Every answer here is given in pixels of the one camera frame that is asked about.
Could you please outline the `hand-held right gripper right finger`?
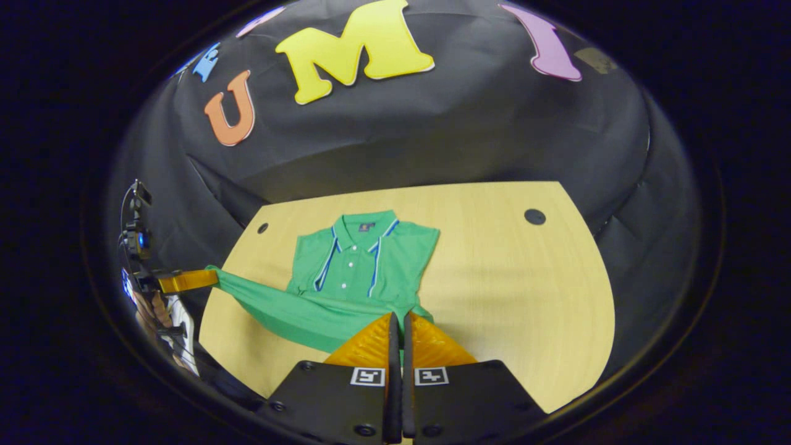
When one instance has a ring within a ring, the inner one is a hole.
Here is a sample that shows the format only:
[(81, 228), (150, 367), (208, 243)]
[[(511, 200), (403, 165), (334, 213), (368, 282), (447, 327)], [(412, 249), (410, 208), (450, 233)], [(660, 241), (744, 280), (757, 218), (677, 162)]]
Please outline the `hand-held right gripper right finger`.
[(494, 444), (546, 418), (502, 360), (477, 360), (415, 313), (404, 328), (403, 434), (413, 443)]

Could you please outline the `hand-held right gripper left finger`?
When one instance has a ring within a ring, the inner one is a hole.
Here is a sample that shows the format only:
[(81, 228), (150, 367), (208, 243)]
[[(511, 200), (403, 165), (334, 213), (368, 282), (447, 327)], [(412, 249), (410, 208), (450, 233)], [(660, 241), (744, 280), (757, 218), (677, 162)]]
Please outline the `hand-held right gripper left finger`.
[(384, 315), (327, 360), (299, 361), (259, 416), (318, 444), (403, 441), (399, 322)]

